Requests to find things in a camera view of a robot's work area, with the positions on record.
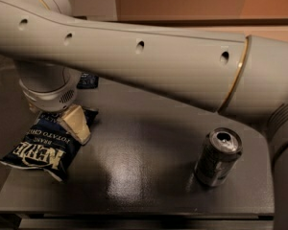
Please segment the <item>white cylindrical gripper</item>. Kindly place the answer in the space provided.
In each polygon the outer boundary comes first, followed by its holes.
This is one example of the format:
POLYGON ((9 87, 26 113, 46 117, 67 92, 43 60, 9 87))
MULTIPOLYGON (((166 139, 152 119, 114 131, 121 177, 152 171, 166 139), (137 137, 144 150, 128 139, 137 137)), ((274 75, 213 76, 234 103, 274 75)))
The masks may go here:
POLYGON ((19 84, 29 103, 46 112, 61 112, 65 109, 59 115, 58 123, 80 144, 85 145, 90 138, 90 131, 84 110, 80 105, 72 104, 77 96, 81 73, 52 63, 16 60, 14 64, 19 84))

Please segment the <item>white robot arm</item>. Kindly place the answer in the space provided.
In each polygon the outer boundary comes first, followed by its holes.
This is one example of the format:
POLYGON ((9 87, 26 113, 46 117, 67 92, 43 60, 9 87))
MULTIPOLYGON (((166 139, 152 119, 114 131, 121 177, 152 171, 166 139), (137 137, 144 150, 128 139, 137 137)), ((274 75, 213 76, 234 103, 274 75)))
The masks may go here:
POLYGON ((44 111, 74 102, 83 71, 254 128, 271 156, 274 230, 288 230, 288 42, 81 20, 68 0, 0 0, 0 55, 44 111))

